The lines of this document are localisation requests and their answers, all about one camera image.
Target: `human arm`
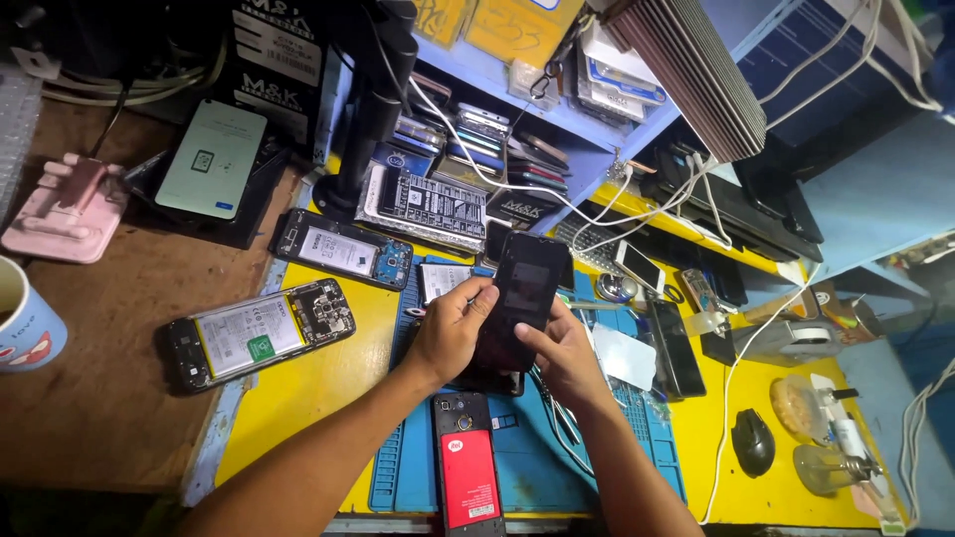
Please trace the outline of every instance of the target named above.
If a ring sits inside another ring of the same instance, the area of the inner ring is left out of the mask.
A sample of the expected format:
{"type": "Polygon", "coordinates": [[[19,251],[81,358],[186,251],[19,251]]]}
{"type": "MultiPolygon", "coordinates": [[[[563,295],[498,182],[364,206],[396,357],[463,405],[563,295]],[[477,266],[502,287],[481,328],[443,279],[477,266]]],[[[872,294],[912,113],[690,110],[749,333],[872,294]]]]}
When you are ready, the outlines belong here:
{"type": "Polygon", "coordinates": [[[471,361],[480,325],[498,300],[492,283],[471,278],[436,299],[391,374],[214,490],[189,514],[180,534],[310,537],[325,531],[398,423],[471,361]]]}
{"type": "Polygon", "coordinates": [[[577,418],[611,535],[692,536],[703,530],[637,442],[606,385],[584,326],[555,298],[544,332],[520,324],[515,335],[537,351],[554,399],[577,418]]]}

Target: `coffee mug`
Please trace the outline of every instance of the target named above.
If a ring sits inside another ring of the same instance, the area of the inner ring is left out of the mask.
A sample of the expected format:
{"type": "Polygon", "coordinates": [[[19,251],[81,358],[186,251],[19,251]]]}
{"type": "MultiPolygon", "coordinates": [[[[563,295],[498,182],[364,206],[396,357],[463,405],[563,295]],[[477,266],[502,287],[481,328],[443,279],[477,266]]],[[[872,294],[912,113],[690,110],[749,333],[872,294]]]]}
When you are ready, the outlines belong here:
{"type": "Polygon", "coordinates": [[[46,365],[66,346],[63,319],[30,286],[27,274],[0,256],[0,373],[46,365]]]}

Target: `black mouse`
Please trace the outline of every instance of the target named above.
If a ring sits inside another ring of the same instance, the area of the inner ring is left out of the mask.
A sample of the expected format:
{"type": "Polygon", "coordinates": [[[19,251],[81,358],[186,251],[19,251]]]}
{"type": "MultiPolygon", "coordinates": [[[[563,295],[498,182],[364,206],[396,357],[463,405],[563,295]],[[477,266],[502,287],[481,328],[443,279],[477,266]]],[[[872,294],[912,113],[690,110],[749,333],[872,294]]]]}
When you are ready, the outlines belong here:
{"type": "Polygon", "coordinates": [[[759,477],[769,471],[775,458],[775,439],[769,426],[755,410],[748,408],[736,414],[732,428],[732,450],[739,467],[746,475],[759,477]]]}

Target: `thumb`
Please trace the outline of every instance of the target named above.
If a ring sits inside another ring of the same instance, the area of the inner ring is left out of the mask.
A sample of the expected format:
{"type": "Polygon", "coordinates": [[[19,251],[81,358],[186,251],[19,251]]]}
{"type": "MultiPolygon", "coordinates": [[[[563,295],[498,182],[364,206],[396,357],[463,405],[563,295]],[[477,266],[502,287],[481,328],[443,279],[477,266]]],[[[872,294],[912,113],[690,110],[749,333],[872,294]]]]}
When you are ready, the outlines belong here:
{"type": "Polygon", "coordinates": [[[536,351],[548,360],[552,359],[552,356],[561,348],[549,335],[525,323],[518,323],[514,327],[514,335],[532,351],[536,351]]]}
{"type": "Polygon", "coordinates": [[[465,326],[477,333],[480,325],[484,324],[484,319],[491,314],[491,310],[497,304],[499,296],[500,291],[495,286],[482,289],[468,305],[468,311],[462,319],[465,326]]]}

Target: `green sticker on battery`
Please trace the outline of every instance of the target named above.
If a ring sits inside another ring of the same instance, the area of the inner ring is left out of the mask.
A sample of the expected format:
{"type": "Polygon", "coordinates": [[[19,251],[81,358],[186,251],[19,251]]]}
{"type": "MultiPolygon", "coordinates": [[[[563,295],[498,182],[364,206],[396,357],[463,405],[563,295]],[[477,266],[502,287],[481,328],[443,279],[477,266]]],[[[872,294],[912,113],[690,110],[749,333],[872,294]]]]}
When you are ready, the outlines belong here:
{"type": "Polygon", "coordinates": [[[252,354],[252,361],[255,362],[261,362],[275,355],[275,349],[272,348],[272,341],[267,335],[260,335],[249,339],[248,352],[252,354]]]}

